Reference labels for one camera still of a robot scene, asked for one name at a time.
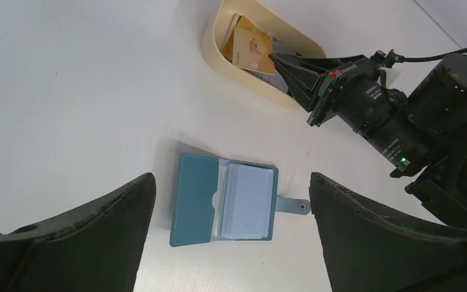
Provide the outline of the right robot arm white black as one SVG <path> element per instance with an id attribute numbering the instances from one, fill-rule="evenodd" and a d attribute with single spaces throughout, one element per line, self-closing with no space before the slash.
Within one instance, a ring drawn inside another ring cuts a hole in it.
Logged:
<path id="1" fill-rule="evenodd" d="M 437 56 L 411 94 L 387 85 L 405 58 L 311 58 L 273 52 L 270 59 L 291 97 L 318 127 L 340 117 L 394 166 L 414 177 L 406 192 L 444 224 L 467 229 L 467 54 Z"/>

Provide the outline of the grey card black stripe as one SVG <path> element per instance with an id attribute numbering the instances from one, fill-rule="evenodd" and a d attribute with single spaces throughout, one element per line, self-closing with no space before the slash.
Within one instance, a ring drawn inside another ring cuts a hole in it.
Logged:
<path id="1" fill-rule="evenodd" d="M 272 38 L 273 54 L 278 55 L 278 59 L 277 59 L 278 62 L 275 64 L 275 74 L 270 75 L 267 73 L 255 72 L 255 71 L 251 71 L 251 74 L 255 76 L 256 78 L 258 78 L 259 80 L 271 85 L 272 87 L 292 97 L 292 93 L 289 90 L 288 85 L 285 82 L 285 79 L 282 77 L 277 64 L 284 64 L 282 57 L 284 57 L 285 55 L 293 55 L 293 56 L 300 56 L 300 57 L 302 55 L 299 54 L 296 50 L 294 50 L 290 45 L 277 39 L 275 36 L 271 35 L 271 38 Z"/>

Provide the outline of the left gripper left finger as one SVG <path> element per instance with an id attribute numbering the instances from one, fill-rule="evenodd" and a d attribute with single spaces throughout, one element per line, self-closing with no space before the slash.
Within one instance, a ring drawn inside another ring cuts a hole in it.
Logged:
<path id="1" fill-rule="evenodd" d="M 0 234 L 0 291 L 132 291 L 156 200 L 145 173 L 95 200 Z"/>

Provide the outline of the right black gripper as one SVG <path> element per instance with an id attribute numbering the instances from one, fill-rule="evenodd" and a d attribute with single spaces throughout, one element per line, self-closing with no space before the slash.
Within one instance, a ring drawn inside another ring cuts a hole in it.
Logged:
<path id="1" fill-rule="evenodd" d="M 419 172 L 433 162 L 435 141 L 408 120 L 406 95 L 385 86 L 386 54 L 370 58 L 269 57 L 311 126 L 340 117 L 399 172 Z"/>

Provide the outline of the blue leather card holder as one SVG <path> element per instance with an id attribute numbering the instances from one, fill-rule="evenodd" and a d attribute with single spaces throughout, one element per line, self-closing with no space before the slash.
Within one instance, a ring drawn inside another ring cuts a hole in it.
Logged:
<path id="1" fill-rule="evenodd" d="M 183 152 L 170 246 L 270 241 L 276 212 L 311 212 L 310 201 L 277 194 L 278 174 L 273 165 Z"/>

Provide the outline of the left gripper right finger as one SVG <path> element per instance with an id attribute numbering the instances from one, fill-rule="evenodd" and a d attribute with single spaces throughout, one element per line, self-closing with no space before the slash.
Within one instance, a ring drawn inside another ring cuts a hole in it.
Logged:
<path id="1" fill-rule="evenodd" d="M 309 194 L 333 291 L 467 291 L 467 230 L 405 214 L 318 172 Z"/>

